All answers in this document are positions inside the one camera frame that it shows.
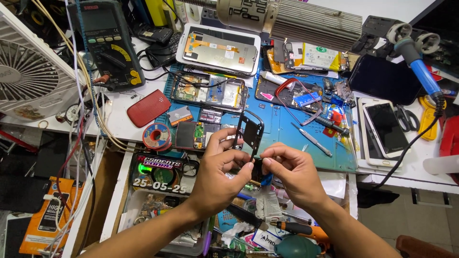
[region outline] human hand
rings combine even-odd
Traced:
[[[329,200],[309,153],[278,142],[266,148],[260,158],[263,158],[263,174],[269,171],[282,180],[296,206],[315,209]]]
[[[186,201],[191,204],[190,207],[198,213],[200,219],[211,217],[228,207],[252,178],[253,163],[250,162],[250,155],[243,151],[228,150],[232,147],[234,139],[224,140],[235,134],[236,128],[222,129],[212,134],[207,144],[193,191]],[[243,139],[238,139],[237,144],[243,142]],[[246,164],[233,179],[229,179],[225,173],[239,167],[235,161],[243,161]]]

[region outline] red cable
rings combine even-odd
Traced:
[[[78,133],[78,138],[75,141],[75,146],[73,146],[73,149],[70,152],[70,154],[68,155],[67,160],[65,160],[64,164],[59,169],[59,172],[57,173],[57,176],[56,176],[56,188],[57,188],[57,191],[59,192],[59,196],[61,197],[61,201],[64,203],[65,207],[67,208],[67,210],[69,212],[70,212],[70,207],[68,206],[67,201],[65,201],[64,195],[62,194],[61,189],[59,188],[59,178],[61,177],[61,173],[63,172],[65,166],[67,165],[67,162],[70,160],[70,158],[72,158],[73,153],[77,149],[78,143],[80,142],[80,138],[81,138],[82,132],[83,132],[83,121],[81,121],[81,124],[80,124],[80,132]]]

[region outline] orange packaging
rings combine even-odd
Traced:
[[[50,177],[52,182],[48,194],[53,195],[54,197],[59,197],[59,192],[57,191],[56,186],[56,177]],[[78,195],[75,202],[75,207],[73,211],[78,207],[78,203],[83,192],[84,183],[79,183],[78,185]],[[61,189],[62,195],[67,202],[67,205],[72,208],[72,203],[75,198],[75,191],[77,189],[75,180],[73,179],[59,179],[59,188]],[[30,220],[27,232],[22,241],[21,247],[19,248],[19,253],[25,254],[35,254],[40,255],[39,250],[44,250],[49,244],[52,243],[54,237],[57,235],[58,230],[56,228],[56,212],[59,207],[59,202],[57,200],[45,200],[41,210],[35,213]],[[62,228],[68,221],[70,217],[70,212],[65,208],[64,203],[59,209],[58,223],[59,227]],[[65,245],[67,241],[68,233],[64,235],[63,240],[59,247]]]

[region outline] black screwdriver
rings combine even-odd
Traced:
[[[349,135],[349,129],[347,128],[342,128],[342,127],[339,127],[337,125],[335,125],[335,123],[331,120],[328,120],[326,118],[323,118],[321,116],[318,116],[314,119],[314,121],[318,122],[319,124],[325,126],[326,128],[330,128],[330,129],[333,129],[339,133],[341,133],[342,135],[345,135],[345,136],[348,136]]]

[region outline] electric fan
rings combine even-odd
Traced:
[[[44,119],[76,103],[76,87],[73,69],[0,4],[0,112]]]

